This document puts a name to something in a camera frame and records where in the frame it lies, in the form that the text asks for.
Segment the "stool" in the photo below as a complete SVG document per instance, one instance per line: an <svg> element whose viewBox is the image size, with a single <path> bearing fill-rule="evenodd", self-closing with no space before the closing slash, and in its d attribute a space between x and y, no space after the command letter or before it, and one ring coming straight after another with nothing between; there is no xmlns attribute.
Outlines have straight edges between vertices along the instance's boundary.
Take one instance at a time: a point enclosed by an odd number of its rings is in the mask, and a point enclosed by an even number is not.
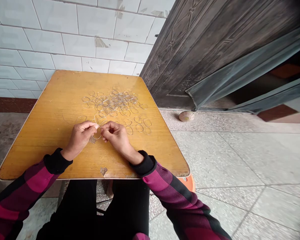
<svg viewBox="0 0 300 240"><path fill-rule="evenodd" d="M196 191L196 184L191 173L188 177L178 177L178 179L189 189L189 191Z"/></svg>

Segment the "door panel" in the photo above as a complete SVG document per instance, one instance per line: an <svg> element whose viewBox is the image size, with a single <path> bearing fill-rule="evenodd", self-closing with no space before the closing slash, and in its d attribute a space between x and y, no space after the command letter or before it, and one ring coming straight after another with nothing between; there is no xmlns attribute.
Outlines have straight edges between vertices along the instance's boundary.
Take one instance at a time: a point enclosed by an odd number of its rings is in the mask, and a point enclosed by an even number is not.
<svg viewBox="0 0 300 240"><path fill-rule="evenodd" d="M192 108L185 90L300 26L300 2L177 0L140 74L159 107Z"/></svg>

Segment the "plaid shirt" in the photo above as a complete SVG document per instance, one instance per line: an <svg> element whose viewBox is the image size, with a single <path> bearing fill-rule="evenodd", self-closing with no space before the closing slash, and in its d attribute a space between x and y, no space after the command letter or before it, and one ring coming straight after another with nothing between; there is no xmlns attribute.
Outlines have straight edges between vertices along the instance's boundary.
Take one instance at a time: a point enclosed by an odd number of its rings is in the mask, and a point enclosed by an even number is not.
<svg viewBox="0 0 300 240"><path fill-rule="evenodd" d="M65 160L60 151L58 148L52 155L45 155L41 162L28 168L0 193L0 240L17 238L22 221L29 216L29 209L72 163ZM195 193L157 163L153 156L139 152L144 161L132 167L167 209L167 216L180 239L231 239ZM133 240L146 239L149 237L143 233L133 237Z"/></svg>

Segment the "white tiled wall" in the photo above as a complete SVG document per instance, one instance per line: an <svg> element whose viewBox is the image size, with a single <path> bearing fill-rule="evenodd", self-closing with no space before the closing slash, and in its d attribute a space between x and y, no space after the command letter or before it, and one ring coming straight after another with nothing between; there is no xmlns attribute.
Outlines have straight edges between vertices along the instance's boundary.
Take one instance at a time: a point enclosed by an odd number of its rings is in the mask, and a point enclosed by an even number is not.
<svg viewBox="0 0 300 240"><path fill-rule="evenodd" d="M139 76L175 0L0 0L0 97L55 69Z"/></svg>

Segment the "yellow table top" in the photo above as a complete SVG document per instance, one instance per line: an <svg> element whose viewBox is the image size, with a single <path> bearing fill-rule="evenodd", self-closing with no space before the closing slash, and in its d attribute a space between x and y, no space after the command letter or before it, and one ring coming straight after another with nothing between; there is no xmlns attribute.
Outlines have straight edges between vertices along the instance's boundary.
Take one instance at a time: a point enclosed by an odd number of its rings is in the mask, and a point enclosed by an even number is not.
<svg viewBox="0 0 300 240"><path fill-rule="evenodd" d="M52 154L56 148L65 147L73 128L68 123L74 124L82 115L91 121L97 112L95 108L84 108L86 104L84 105L82 98L89 97L90 90L108 95L114 86L118 87L119 92L138 94L140 104L146 104L148 108L144 110L139 107L137 108L139 113L131 113L129 117L120 113L117 117L106 116L107 120L118 121L125 125L123 120L130 119L133 135L129 136L129 140L136 150L145 150L148 154L154 155L157 161L175 176L188 176L190 174L188 164L141 77L57 70L0 167L0 179L16 179L28 167L39 162L45 154ZM150 135L137 131L135 116L151 120ZM137 178L137 175L111 144L104 143L100 138L95 143L89 142L74 159L73 164L59 177L59 179L89 178Z"/></svg>

